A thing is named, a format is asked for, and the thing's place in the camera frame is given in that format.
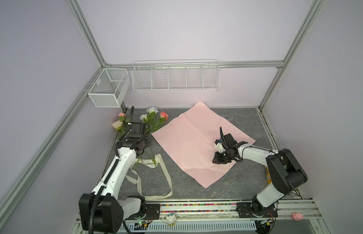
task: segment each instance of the pink toy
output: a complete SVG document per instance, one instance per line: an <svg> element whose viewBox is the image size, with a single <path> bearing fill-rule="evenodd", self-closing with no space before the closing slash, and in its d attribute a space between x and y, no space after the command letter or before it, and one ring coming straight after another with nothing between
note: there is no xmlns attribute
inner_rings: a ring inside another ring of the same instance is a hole
<svg viewBox="0 0 363 234"><path fill-rule="evenodd" d="M304 215L302 213L293 213L292 218L295 220L302 220L304 218Z"/></svg>

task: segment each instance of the gray marble tabletop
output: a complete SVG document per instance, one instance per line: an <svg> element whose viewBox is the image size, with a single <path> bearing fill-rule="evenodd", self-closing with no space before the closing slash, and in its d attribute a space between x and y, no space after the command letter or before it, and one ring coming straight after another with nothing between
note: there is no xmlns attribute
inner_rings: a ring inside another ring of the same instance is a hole
<svg viewBox="0 0 363 234"><path fill-rule="evenodd" d="M165 111L169 115L168 122L187 110L159 109L159 111ZM255 108L216 108L212 110L255 139L254 145L272 148ZM146 113L146 109L135 109L133 121L140 122L139 116L144 113ZM173 195L168 197L170 199L252 199L268 184L263 165L250 160L243 160L240 163L235 163L222 178L205 189L182 171L154 138L151 147L154 154L161 154L173 182ZM151 155L150 147L146 149L142 159L148 159L149 155ZM141 177L143 195L166 195L169 193L170 187L160 166L149 168L142 164L135 164L135 167ZM127 174L137 178L130 170ZM130 195L138 195L137 187L124 179L120 188L119 199L126 199Z"/></svg>

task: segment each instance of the white rose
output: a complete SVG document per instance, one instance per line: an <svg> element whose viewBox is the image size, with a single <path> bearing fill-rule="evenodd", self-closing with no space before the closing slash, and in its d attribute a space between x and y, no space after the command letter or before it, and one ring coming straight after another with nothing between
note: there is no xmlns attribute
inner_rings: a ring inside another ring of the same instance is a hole
<svg viewBox="0 0 363 234"><path fill-rule="evenodd" d="M142 120L142 121L146 121L146 120L148 120L148 115L147 114L142 114L141 116L140 116L140 119Z"/></svg>
<svg viewBox="0 0 363 234"><path fill-rule="evenodd" d="M121 127L123 125L122 121L115 121L112 126L114 127L114 129L118 129L119 127Z"/></svg>
<svg viewBox="0 0 363 234"><path fill-rule="evenodd" d="M158 109L156 107L149 107L148 109L146 109L146 112L148 113L153 113L156 112L156 114L158 113Z"/></svg>

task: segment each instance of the mesh basket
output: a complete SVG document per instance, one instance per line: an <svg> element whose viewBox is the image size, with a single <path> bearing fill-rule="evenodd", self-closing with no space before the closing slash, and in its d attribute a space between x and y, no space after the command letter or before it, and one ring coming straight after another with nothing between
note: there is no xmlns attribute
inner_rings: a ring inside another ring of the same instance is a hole
<svg viewBox="0 0 363 234"><path fill-rule="evenodd" d="M220 86L218 61L193 61L172 64L167 64L167 61L162 61L160 64L146 64L147 61L134 62L133 90L137 92L218 90Z"/></svg>
<svg viewBox="0 0 363 234"><path fill-rule="evenodd" d="M127 69L105 68L88 95L96 107L120 107L130 82Z"/></svg>

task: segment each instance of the cable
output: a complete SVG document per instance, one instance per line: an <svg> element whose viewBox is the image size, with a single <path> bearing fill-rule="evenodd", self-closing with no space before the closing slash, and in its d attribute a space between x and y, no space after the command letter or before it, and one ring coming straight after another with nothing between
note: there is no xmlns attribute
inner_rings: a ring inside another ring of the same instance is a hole
<svg viewBox="0 0 363 234"><path fill-rule="evenodd" d="M227 145L227 142L226 142L226 138L225 138L225 136L223 135L222 127L219 127L219 132L220 132L220 134L221 134L222 144L223 144L224 148L225 148L226 150L229 150L228 145Z"/></svg>
<svg viewBox="0 0 363 234"><path fill-rule="evenodd" d="M302 198L302 196L301 196L301 194L290 184L290 183L288 183L289 184L289 186L291 187L291 189L293 189L293 191L295 191L296 192L296 195L298 195L299 197L301 197L301 199L303 199Z"/></svg>
<svg viewBox="0 0 363 234"><path fill-rule="evenodd" d="M276 204L276 210L275 212L278 212L278 203ZM275 221L276 221L276 216L275 216L275 219L274 219L274 223L273 223L273 226L271 227L270 231L268 232L268 234L273 230L274 228L274 225L275 225Z"/></svg>
<svg viewBox="0 0 363 234"><path fill-rule="evenodd" d="M128 234L133 234L129 229L128 229L128 227L127 227L127 225L126 225L126 222L123 220L123 227L124 227L124 229L126 230L126 232L128 233Z"/></svg>
<svg viewBox="0 0 363 234"><path fill-rule="evenodd" d="M244 151L246 148L257 148L257 149L263 149L263 150L266 150L266 151L268 151L268 152L273 153L273 151L272 151L271 149L265 149L265 148L261 148L261 147L256 147L256 146L250 145L250 146L247 146L247 147L244 147L244 148L243 148L243 150L241 151L241 156L243 156L243 151Z"/></svg>
<svg viewBox="0 0 363 234"><path fill-rule="evenodd" d="M154 216L154 214L153 214L153 212L151 212L150 210L148 210L147 212L145 212L145 213L151 213L151 221L150 222L148 222L147 223L147 225L149 226L149 224L153 221L153 216Z"/></svg>
<svg viewBox="0 0 363 234"><path fill-rule="evenodd" d="M115 147L114 147L114 152L115 152L115 155L119 157L119 152L118 152L118 144L120 142L120 140L123 139L123 137L125 137L127 135L127 133L129 132L129 130L131 130L132 128L132 116L133 116L133 111L135 110L135 107L132 106L131 107L131 113L129 115L129 127L128 129L125 131L125 133L119 138L119 140L116 141L115 143Z"/></svg>
<svg viewBox="0 0 363 234"><path fill-rule="evenodd" d="M98 200L100 199L101 197L101 193L102 191L104 190L105 186L102 185L100 187L100 189L98 190L97 192L97 195L96 197L94 198L93 200L93 205L92 205L92 208L90 209L90 215L89 215L89 227L88 227L88 233L89 234L93 234L93 223L94 223L94 214L96 212L96 206L97 206L97 203L98 203Z"/></svg>
<svg viewBox="0 0 363 234"><path fill-rule="evenodd" d="M106 176L106 178L104 180L104 185L102 185L100 187L100 189L97 192L96 197L93 200L93 204L92 204L92 207L90 209L90 215L89 215L89 227L88 227L88 233L89 234L93 234L94 215L96 213L96 207L97 207L97 204L98 204L98 200L101 198L102 191L106 187L105 185L109 181L110 176L113 174L113 172L114 172L116 166L118 165L118 163L119 163L119 159L115 160L115 162L113 164L113 167L110 169L109 173L107 174L107 176Z"/></svg>
<svg viewBox="0 0 363 234"><path fill-rule="evenodd" d="M114 147L114 151L115 151L115 154L116 154L116 156L118 156L119 157L119 152L118 152L118 143L119 143L119 141L121 140L121 139L123 139L123 137L129 132L129 130L131 129L131 127L132 127L132 115L133 115L133 111L135 110L135 107L134 106L132 106L131 107L131 114L130 114L130 119L129 119L129 128L127 129L127 131L119 138L119 140L117 140L116 141L116 144L115 144L115 147ZM110 177L111 177L111 175L113 174L113 172L114 172L114 170L115 170L115 168L116 168L116 166L118 165L118 163L119 163L119 159L116 159L115 160L115 162L114 162L114 164L113 164L113 166L112 166L112 168L110 169L110 171L109 171L109 173L107 174L107 176L106 176L106 178L105 178L105 180L104 180L104 185L102 185L101 187L100 187L100 189L98 190L98 192L97 192L97 195L96 195L96 197L94 198L94 200L93 200L93 204L92 204L92 207L91 207L91 209L90 209L90 215L89 215L89 226L88 226L88 233L89 234L93 234L93 224L94 224L94 215L95 215L95 212L96 212L96 207L97 207L97 204L98 204L98 201L99 201L99 199L101 198L101 194L102 194L102 191L105 189L105 187L106 187L106 184L107 184L107 182L109 181L109 179L110 179Z"/></svg>
<svg viewBox="0 0 363 234"><path fill-rule="evenodd" d="M270 211L268 213L271 215L271 219L274 221L273 214Z"/></svg>
<svg viewBox="0 0 363 234"><path fill-rule="evenodd" d="M292 191L291 191L291 194L293 194L293 195L295 195L295 196L300 197L300 194L296 194L296 193L294 193L294 192L292 192Z"/></svg>

